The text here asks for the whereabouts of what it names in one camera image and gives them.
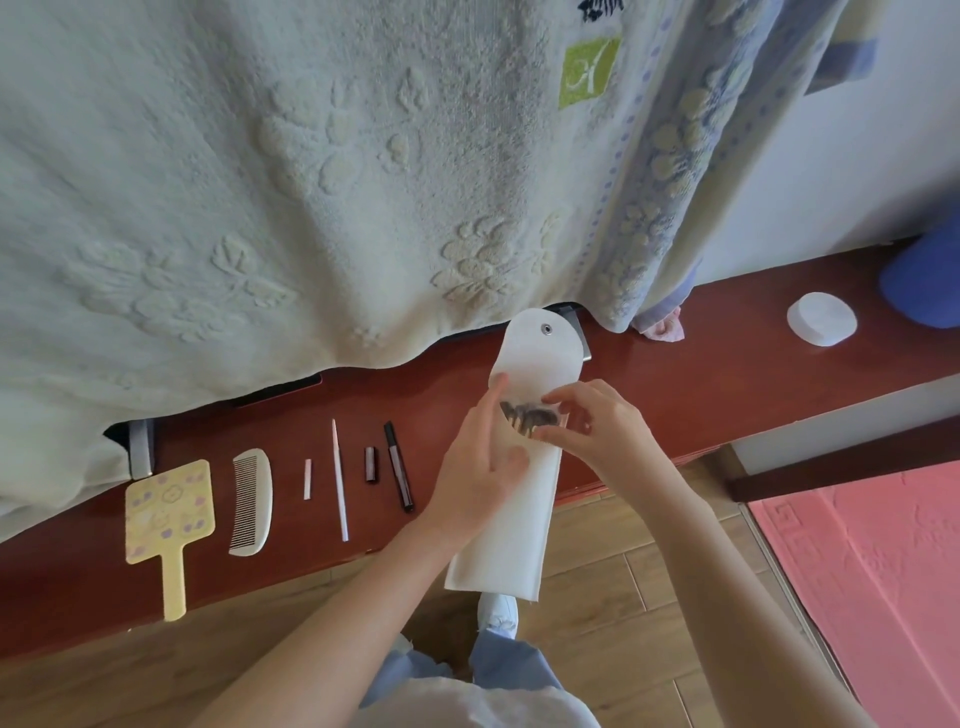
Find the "white sneaker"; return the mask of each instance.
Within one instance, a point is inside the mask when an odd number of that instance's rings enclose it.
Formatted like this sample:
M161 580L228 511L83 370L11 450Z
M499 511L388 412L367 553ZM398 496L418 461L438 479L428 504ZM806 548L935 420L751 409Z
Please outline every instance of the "white sneaker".
M520 624L520 614L516 609L516 599L512 596L495 595L483 592L477 604L477 627L479 631L492 629L511 640L516 639L516 629Z

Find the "green square patch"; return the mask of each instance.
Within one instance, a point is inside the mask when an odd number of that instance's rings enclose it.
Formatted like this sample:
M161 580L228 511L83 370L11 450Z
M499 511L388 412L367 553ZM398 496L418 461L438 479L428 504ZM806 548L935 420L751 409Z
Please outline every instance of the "green square patch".
M595 99L607 90L619 48L619 37L598 37L566 49L564 74L560 79L561 109L578 101Z

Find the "white pouch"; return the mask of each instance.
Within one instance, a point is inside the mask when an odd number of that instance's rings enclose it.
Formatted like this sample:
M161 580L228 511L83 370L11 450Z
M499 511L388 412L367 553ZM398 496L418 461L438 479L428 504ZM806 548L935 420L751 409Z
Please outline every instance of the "white pouch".
M550 390L576 381L583 363L583 344L573 326L556 313L529 308L507 325L491 378L506 372L510 383L503 399L511 405L534 404ZM444 585L537 601L563 452L519 434L499 412L493 422L493 466L519 446L530 456L530 469L487 527L453 557Z

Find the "white round container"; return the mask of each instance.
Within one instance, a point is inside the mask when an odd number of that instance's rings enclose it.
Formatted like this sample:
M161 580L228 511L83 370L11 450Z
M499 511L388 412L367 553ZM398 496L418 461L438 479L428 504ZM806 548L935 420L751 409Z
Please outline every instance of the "white round container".
M831 347L856 331L853 309L836 296L819 291L790 306L786 321L795 334L818 347Z

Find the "white stick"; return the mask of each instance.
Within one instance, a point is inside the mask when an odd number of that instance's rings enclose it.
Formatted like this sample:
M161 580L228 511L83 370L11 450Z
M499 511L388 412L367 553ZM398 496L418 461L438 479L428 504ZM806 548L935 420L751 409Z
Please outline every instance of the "white stick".
M310 477L313 474L313 461L307 458L303 462L303 499L310 499Z
M340 442L337 440L337 421L333 422L333 471L337 476L337 505L340 508L340 537L349 541L347 532L347 504L344 502L344 470L340 462Z

